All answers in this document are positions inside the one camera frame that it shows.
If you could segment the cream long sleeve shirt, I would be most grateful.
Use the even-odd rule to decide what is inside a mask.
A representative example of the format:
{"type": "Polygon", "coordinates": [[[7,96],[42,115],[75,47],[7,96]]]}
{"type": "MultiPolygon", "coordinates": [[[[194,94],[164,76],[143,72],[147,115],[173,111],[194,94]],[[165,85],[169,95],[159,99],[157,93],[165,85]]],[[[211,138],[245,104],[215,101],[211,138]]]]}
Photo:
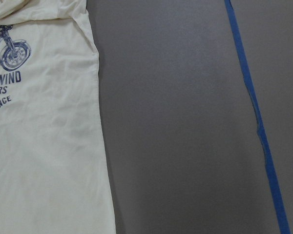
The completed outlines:
{"type": "Polygon", "coordinates": [[[113,234],[84,0],[0,0],[0,234],[113,234]]]}

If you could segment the blue tape grid lines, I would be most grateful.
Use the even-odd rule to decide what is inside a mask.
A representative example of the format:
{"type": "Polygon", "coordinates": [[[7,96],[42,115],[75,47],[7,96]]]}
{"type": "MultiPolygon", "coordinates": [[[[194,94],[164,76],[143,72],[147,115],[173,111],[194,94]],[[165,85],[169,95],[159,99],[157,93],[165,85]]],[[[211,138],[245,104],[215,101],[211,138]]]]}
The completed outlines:
{"type": "Polygon", "coordinates": [[[281,194],[281,190],[280,190],[280,186],[278,182],[278,177],[275,171],[273,158],[270,151],[267,135],[265,132],[259,104],[257,101],[255,88],[251,78],[251,73],[250,73],[244,45],[242,42],[237,18],[235,15],[234,7],[230,0],[225,0],[224,3],[225,3],[227,15],[228,15],[229,23],[230,23],[230,28],[232,31],[232,36],[233,36],[239,64],[240,64],[240,69],[243,75],[244,84],[248,91],[248,94],[252,103],[253,111],[255,114],[255,118],[256,118],[256,123],[257,123],[256,131],[257,131],[257,135],[262,145],[262,149],[264,153],[265,170],[266,170],[266,175],[269,182],[269,187],[270,187],[270,191],[272,195],[272,200],[273,200],[273,205],[275,209],[275,214],[276,214],[279,230],[281,234],[290,234],[291,230],[290,230],[290,226],[287,219],[286,209],[284,206],[284,202],[283,202],[283,198],[282,198],[282,194],[281,194]]]}

